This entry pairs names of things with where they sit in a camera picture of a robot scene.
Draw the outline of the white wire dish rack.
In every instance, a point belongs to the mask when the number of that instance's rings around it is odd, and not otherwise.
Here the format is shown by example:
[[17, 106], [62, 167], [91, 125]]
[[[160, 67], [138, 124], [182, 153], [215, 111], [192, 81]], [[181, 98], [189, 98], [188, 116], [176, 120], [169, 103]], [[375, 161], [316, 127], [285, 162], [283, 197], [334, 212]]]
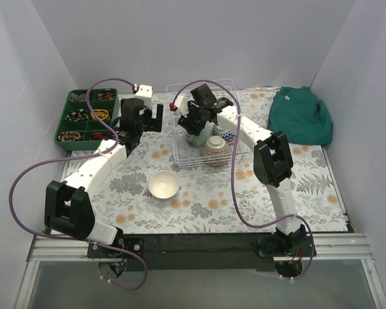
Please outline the white wire dish rack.
[[[235, 84], [232, 79], [218, 79], [215, 82], [221, 84], [228, 89], [237, 99], [239, 96], [236, 92]], [[206, 82], [200, 82], [195, 85], [190, 85], [180, 93], [178, 98], [184, 97], [186, 100], [193, 100], [190, 93], [191, 90], [200, 86]], [[166, 94], [169, 102], [172, 102], [177, 92], [188, 83], [170, 84], [166, 87]], [[226, 97], [234, 103], [231, 96], [228, 95], [223, 89], [217, 85], [208, 83], [209, 88], [216, 98]], [[174, 161], [181, 169], [192, 169], [202, 166], [222, 167], [231, 163], [233, 145], [226, 141], [226, 145], [229, 147], [226, 153], [205, 154], [202, 155], [202, 149], [206, 145], [206, 141], [213, 136], [213, 126], [211, 122], [207, 122], [200, 132], [199, 136], [189, 135], [187, 131], [178, 124], [178, 120], [181, 117], [181, 113], [177, 110], [172, 112], [171, 119], [171, 132], [173, 139], [173, 155]], [[250, 152], [249, 148], [242, 142], [238, 143], [236, 160], [244, 158]]]

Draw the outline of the mint green bowl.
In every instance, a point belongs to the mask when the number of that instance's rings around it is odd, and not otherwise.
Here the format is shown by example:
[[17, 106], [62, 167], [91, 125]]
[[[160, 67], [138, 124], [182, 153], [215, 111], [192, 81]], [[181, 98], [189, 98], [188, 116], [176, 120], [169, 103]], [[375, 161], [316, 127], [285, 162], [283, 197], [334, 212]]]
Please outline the mint green bowl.
[[211, 126], [209, 123], [206, 123], [205, 127], [201, 130], [198, 136], [186, 134], [186, 141], [192, 147], [201, 147], [206, 143], [212, 132]]

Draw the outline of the blue white patterned bowl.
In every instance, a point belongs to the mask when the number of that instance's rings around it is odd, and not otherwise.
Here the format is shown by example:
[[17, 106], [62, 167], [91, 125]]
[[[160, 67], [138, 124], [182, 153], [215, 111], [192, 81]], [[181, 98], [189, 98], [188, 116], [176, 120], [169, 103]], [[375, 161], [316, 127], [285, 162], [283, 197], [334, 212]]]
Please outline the blue white patterned bowl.
[[217, 125], [213, 126], [212, 134], [221, 137], [227, 144], [233, 144], [236, 139], [236, 136], [232, 132]]

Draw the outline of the brown geometric patterned bowl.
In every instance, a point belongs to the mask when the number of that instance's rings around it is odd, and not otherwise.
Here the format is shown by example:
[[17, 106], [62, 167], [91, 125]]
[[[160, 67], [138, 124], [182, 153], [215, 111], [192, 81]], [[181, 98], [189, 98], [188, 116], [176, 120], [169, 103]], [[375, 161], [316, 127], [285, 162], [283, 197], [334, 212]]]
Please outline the brown geometric patterned bowl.
[[225, 161], [230, 153], [230, 145], [220, 136], [210, 136], [201, 148], [202, 157], [209, 163]]

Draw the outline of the plain white bowl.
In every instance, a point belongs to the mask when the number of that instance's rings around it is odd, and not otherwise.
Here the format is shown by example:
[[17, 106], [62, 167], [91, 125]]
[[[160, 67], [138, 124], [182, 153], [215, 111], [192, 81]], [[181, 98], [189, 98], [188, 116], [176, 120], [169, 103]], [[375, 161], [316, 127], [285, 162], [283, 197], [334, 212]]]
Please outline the plain white bowl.
[[158, 171], [149, 180], [148, 188], [153, 197], [168, 200], [178, 193], [180, 180], [172, 171]]

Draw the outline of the red patterned bowl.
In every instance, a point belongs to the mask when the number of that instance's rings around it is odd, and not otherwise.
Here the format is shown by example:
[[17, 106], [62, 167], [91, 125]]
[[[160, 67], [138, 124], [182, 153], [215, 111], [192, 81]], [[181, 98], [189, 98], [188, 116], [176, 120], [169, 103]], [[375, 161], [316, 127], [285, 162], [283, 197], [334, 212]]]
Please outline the red patterned bowl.
[[227, 160], [214, 160], [209, 162], [208, 164], [211, 167], [222, 167], [222, 166], [225, 166], [227, 163], [228, 163]]

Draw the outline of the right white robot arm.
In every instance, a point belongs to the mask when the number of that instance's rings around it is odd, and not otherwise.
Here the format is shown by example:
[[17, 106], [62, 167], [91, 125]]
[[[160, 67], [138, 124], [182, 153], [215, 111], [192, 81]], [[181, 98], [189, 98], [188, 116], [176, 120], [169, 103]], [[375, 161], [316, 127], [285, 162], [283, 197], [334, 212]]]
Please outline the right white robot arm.
[[302, 247], [297, 236], [300, 228], [296, 219], [296, 206], [291, 192], [290, 178], [293, 159], [286, 135], [272, 133], [250, 120], [242, 112], [238, 99], [216, 98], [209, 88], [209, 81], [202, 80], [200, 86], [190, 93], [189, 101], [178, 92], [169, 107], [180, 111], [178, 124], [192, 135], [198, 135], [207, 122], [227, 129], [253, 151], [253, 172], [266, 186], [275, 211], [275, 237], [277, 248], [286, 256], [296, 254]]

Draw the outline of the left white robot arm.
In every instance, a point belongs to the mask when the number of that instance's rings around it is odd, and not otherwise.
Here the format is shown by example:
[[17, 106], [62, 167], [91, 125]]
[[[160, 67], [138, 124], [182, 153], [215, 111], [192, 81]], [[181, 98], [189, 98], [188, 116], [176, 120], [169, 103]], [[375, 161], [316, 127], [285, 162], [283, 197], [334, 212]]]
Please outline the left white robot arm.
[[118, 237], [122, 231], [96, 217], [91, 199], [110, 172], [139, 145], [144, 132], [161, 132], [163, 105], [157, 104], [156, 115], [152, 114], [140, 98], [121, 100], [121, 116], [111, 122], [95, 157], [62, 182], [52, 181], [47, 186], [46, 230], [101, 243], [102, 250], [112, 258], [123, 252], [124, 242]]

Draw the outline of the yellow rolled tie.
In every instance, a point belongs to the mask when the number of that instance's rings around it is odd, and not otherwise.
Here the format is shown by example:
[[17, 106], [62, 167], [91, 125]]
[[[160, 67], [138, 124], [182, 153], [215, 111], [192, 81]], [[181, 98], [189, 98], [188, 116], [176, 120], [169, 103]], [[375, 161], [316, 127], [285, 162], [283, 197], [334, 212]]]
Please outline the yellow rolled tie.
[[111, 113], [107, 109], [94, 109], [93, 112], [90, 112], [89, 119], [91, 121], [97, 121], [97, 117], [102, 121], [109, 121]]

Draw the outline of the brown patterned rolled tie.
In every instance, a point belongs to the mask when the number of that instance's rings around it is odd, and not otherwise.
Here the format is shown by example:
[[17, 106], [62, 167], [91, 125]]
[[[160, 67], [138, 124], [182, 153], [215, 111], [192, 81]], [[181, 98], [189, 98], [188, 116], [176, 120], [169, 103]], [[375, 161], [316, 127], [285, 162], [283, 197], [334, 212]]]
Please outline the brown patterned rolled tie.
[[97, 95], [98, 101], [111, 101], [116, 99], [115, 89], [103, 89]]

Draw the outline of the orange navy rolled tie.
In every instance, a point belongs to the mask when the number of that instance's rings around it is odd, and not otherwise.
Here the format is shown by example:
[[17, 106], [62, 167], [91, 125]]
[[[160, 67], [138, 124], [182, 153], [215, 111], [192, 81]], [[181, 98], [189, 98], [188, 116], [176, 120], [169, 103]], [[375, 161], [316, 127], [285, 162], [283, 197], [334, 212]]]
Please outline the orange navy rolled tie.
[[91, 135], [89, 138], [90, 141], [96, 141], [96, 140], [103, 140], [105, 138], [104, 133], [102, 132], [96, 132]]

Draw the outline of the black white rolled tie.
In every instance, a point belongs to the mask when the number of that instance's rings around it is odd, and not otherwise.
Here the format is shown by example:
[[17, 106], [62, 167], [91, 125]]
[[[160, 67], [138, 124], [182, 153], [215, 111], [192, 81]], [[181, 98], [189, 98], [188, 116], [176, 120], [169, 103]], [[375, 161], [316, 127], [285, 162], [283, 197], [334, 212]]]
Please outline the black white rolled tie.
[[88, 113], [84, 109], [78, 109], [68, 113], [64, 119], [67, 122], [81, 122], [86, 121], [88, 118]]

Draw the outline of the green compartment tray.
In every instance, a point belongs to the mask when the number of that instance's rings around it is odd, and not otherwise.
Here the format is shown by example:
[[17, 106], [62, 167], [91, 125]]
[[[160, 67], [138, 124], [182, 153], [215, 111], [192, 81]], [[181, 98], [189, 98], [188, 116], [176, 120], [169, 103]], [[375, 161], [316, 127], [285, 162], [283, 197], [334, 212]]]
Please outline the green compartment tray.
[[90, 111], [98, 115], [107, 125], [118, 116], [118, 92], [114, 88], [90, 91], [86, 102], [85, 89], [74, 89], [68, 93], [59, 120], [54, 141], [66, 151], [92, 151], [98, 148], [103, 135], [108, 132]]

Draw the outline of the floral table mat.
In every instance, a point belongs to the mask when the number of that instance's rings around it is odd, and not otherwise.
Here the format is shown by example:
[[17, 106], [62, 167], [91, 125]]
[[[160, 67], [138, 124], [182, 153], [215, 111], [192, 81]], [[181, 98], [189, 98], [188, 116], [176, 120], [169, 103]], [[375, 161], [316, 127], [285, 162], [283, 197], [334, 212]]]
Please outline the floral table mat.
[[[181, 169], [174, 161], [172, 113], [165, 110], [161, 133], [145, 133], [130, 157], [102, 182], [91, 201], [97, 218], [126, 233], [247, 232], [250, 224], [273, 230], [275, 214], [267, 189], [253, 173], [251, 154], [235, 167]], [[297, 212], [315, 232], [345, 232], [344, 208], [319, 145], [290, 147], [291, 190]], [[178, 193], [159, 200], [148, 183], [158, 171], [172, 171]]]

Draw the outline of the grey rolled cloth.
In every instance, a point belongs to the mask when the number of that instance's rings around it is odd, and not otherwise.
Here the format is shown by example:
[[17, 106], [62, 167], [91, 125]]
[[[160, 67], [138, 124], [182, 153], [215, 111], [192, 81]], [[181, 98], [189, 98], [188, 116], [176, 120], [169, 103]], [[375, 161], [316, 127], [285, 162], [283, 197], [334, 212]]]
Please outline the grey rolled cloth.
[[86, 92], [74, 92], [72, 91], [69, 94], [69, 101], [70, 102], [85, 102], [86, 101]]

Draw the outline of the dark floral rolled tie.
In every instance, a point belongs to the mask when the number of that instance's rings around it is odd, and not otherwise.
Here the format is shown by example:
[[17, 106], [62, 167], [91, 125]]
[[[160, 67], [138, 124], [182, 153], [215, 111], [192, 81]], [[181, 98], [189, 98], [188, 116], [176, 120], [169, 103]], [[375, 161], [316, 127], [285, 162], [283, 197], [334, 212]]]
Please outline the dark floral rolled tie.
[[65, 131], [59, 133], [57, 140], [59, 142], [76, 142], [82, 140], [82, 135], [77, 131]]

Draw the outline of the green folded cloth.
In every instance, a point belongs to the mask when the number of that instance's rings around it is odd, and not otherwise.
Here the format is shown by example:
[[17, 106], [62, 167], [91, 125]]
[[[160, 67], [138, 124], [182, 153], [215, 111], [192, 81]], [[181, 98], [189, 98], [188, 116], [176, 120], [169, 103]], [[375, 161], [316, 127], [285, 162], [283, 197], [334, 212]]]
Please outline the green folded cloth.
[[309, 87], [281, 87], [273, 98], [267, 129], [282, 131], [292, 144], [328, 145], [333, 140], [331, 115]]

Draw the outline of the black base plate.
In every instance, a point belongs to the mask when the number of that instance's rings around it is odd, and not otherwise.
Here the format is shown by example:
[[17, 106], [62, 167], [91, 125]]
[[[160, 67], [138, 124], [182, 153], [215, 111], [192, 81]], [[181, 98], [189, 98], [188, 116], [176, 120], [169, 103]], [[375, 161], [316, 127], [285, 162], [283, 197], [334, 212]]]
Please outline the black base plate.
[[273, 272], [275, 259], [315, 256], [310, 236], [286, 241], [276, 233], [127, 234], [116, 252], [89, 245], [87, 257], [100, 261], [125, 259], [127, 271], [148, 270], [239, 270]]

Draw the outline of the aluminium frame rail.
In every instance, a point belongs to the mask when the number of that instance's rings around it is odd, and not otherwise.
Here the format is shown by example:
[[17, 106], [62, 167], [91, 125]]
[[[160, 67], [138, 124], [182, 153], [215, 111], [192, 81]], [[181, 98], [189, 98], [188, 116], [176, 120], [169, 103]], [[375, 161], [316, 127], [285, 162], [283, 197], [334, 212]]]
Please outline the aluminium frame rail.
[[[307, 260], [311, 252], [316, 259], [371, 259], [372, 253], [364, 234], [315, 234], [314, 242], [306, 239], [299, 253], [277, 253], [268, 248], [273, 235], [253, 234], [140, 234], [125, 237], [128, 250], [144, 260], [157, 254], [239, 254], [285, 261], [292, 257]], [[29, 261], [80, 261], [81, 259], [117, 261], [122, 255], [94, 243], [37, 238], [28, 254]]]

